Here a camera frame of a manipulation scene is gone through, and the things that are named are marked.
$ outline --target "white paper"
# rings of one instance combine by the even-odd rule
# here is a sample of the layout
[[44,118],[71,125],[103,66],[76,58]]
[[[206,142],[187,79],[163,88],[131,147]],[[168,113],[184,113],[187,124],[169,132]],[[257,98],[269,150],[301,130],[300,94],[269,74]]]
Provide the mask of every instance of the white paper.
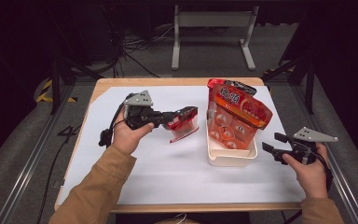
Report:
[[89,107],[83,132],[70,164],[65,184],[57,201],[61,205],[71,188],[79,184],[101,157],[102,130],[109,127],[118,106],[131,92],[148,90],[157,111],[174,111],[188,105],[199,108],[200,129],[170,144],[171,132],[159,127],[141,140],[132,154],[135,167],[124,185],[119,204],[180,203],[298,203],[305,197],[295,172],[273,160],[261,147],[266,142],[290,150],[288,144],[274,139],[284,133],[281,120],[267,87],[256,86],[255,98],[273,113],[265,130],[257,131],[258,155],[245,167],[216,167],[208,162],[206,140],[206,86],[113,87]]

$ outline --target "tan jacket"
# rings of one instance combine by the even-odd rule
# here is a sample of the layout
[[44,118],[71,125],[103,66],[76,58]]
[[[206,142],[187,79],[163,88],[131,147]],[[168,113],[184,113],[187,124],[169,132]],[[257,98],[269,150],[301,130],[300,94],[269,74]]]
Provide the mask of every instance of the tan jacket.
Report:
[[[70,191],[49,223],[106,223],[135,162],[133,156],[109,147],[83,181]],[[303,223],[343,223],[332,200],[306,199],[301,206]]]

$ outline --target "hand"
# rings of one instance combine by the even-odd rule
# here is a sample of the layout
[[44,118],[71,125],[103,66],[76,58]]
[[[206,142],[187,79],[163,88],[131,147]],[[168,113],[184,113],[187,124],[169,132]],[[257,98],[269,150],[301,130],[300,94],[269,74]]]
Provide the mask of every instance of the hand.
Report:
[[[328,163],[327,149],[321,143],[316,143],[318,153]],[[283,159],[296,171],[297,180],[305,191],[307,198],[327,198],[326,174],[319,160],[309,165],[298,162],[289,154],[283,154]]]
[[148,123],[137,130],[132,130],[123,120],[124,108],[121,109],[115,121],[112,145],[131,154],[138,147],[141,138],[153,130],[154,124]]

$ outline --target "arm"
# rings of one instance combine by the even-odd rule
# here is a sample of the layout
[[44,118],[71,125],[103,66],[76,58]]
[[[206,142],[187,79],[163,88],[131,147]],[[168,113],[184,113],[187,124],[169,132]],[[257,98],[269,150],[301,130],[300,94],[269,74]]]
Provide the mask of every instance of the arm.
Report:
[[[116,123],[123,119],[121,111]],[[136,159],[131,153],[153,127],[151,123],[133,131],[125,122],[120,122],[114,130],[112,145],[92,166],[83,181],[71,189],[49,223],[106,223],[135,164]]]
[[[318,153],[328,162],[327,149],[317,143]],[[297,180],[304,189],[306,199],[301,207],[303,223],[344,223],[334,202],[328,199],[324,166],[319,160],[303,165],[288,154],[283,159],[296,171]]]

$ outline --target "sleeve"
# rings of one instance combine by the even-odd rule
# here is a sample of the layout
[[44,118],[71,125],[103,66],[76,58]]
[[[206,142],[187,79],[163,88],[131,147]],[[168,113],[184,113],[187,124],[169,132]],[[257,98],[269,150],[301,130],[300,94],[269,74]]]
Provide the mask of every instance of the sleeve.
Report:
[[136,159],[110,146],[50,219],[56,223],[103,223],[117,204]]
[[305,199],[301,207],[303,224],[344,223],[333,200]]

